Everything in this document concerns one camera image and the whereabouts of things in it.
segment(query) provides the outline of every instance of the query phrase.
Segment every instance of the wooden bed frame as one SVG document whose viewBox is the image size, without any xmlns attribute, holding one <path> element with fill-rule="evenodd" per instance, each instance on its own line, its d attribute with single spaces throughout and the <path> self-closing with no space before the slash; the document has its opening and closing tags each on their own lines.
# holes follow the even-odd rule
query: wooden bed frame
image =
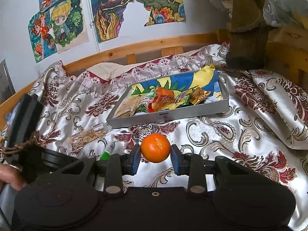
<svg viewBox="0 0 308 231">
<path fill-rule="evenodd" d="M 86 69 L 104 61 L 126 57 L 128 64 L 135 64 L 135 54 L 160 49 L 161 56 L 163 57 L 172 54 L 182 54 L 184 52 L 183 46 L 205 46 L 223 41 L 229 41 L 229 33 L 227 30 L 217 30 L 210 34 L 185 35 L 145 41 L 85 57 L 65 65 L 65 70 L 69 76 L 78 75 Z M 283 67 L 286 71 L 282 75 L 298 85 L 301 84 L 303 71 L 308 73 L 308 53 L 303 50 L 268 41 L 266 57 L 266 66 L 268 69 L 281 73 L 281 67 Z M 3 130 L 6 125 L 4 116 L 12 111 L 23 94 L 29 93 L 33 84 L 34 82 L 30 83 L 0 105 L 0 130 Z"/>
</svg>

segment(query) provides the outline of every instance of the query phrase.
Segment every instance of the grey door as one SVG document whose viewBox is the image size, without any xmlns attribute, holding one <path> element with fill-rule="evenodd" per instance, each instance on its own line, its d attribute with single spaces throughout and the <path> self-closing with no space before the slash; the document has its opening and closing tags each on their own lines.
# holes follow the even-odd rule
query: grey door
<svg viewBox="0 0 308 231">
<path fill-rule="evenodd" d="M 0 104 L 15 94 L 5 61 L 0 63 Z"/>
</svg>

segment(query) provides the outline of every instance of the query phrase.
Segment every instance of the blanket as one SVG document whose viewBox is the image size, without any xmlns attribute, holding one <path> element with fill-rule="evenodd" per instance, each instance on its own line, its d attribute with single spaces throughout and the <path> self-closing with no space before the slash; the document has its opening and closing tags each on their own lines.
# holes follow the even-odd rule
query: blanket
<svg viewBox="0 0 308 231">
<path fill-rule="evenodd" d="M 109 80 L 88 70 L 77 78 L 68 77 L 59 61 L 38 78 L 30 91 L 45 106 L 37 126 L 37 144 L 73 157 L 99 158 L 114 141 L 114 153 L 128 153 L 145 136 L 161 133 L 183 153 L 197 153 L 209 160 L 223 155 L 288 187 L 297 202 L 289 226 L 298 231 L 308 230 L 308 94 L 269 70 L 247 72 L 228 68 L 227 51 L 227 44 L 213 44 L 188 56 L 171 55 L 134 64 L 132 69 Z M 199 70 L 205 65 L 214 65 L 221 71 L 220 79 L 230 95 L 227 112 L 113 129 L 77 149 L 63 145 L 73 134 L 106 122 L 130 85 Z M 208 190 L 214 190 L 213 178 L 206 178 Z M 170 157 L 158 164 L 142 157 L 138 173 L 123 176 L 124 188 L 187 187 L 187 182 L 188 176 L 174 174 Z"/>
</svg>

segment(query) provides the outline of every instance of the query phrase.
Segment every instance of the human hand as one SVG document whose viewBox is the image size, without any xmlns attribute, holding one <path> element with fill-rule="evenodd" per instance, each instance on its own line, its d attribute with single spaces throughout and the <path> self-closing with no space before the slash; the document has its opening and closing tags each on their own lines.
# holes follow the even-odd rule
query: human hand
<svg viewBox="0 0 308 231">
<path fill-rule="evenodd" d="M 5 183 L 11 184 L 17 191 L 27 185 L 17 169 L 11 167 L 9 164 L 0 163 L 0 191 Z"/>
</svg>

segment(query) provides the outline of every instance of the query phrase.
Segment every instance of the white wall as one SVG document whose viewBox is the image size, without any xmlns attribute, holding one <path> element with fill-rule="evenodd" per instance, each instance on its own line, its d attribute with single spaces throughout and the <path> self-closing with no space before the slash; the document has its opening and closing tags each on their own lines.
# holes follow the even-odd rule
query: white wall
<svg viewBox="0 0 308 231">
<path fill-rule="evenodd" d="M 90 27 L 86 0 L 82 0 L 85 23 L 90 41 L 60 54 L 51 55 L 35 63 L 29 33 L 29 20 L 39 11 L 38 0 L 0 0 L 0 61 L 6 60 L 16 91 L 37 78 L 39 69 L 62 60 L 64 65 L 96 53 Z M 148 11 L 134 1 L 124 11 L 119 36 L 100 43 L 100 51 L 119 46 L 178 35 L 209 33 L 225 28 L 226 14 L 217 10 L 209 0 L 184 0 L 186 22 L 174 22 L 144 27 Z"/>
</svg>

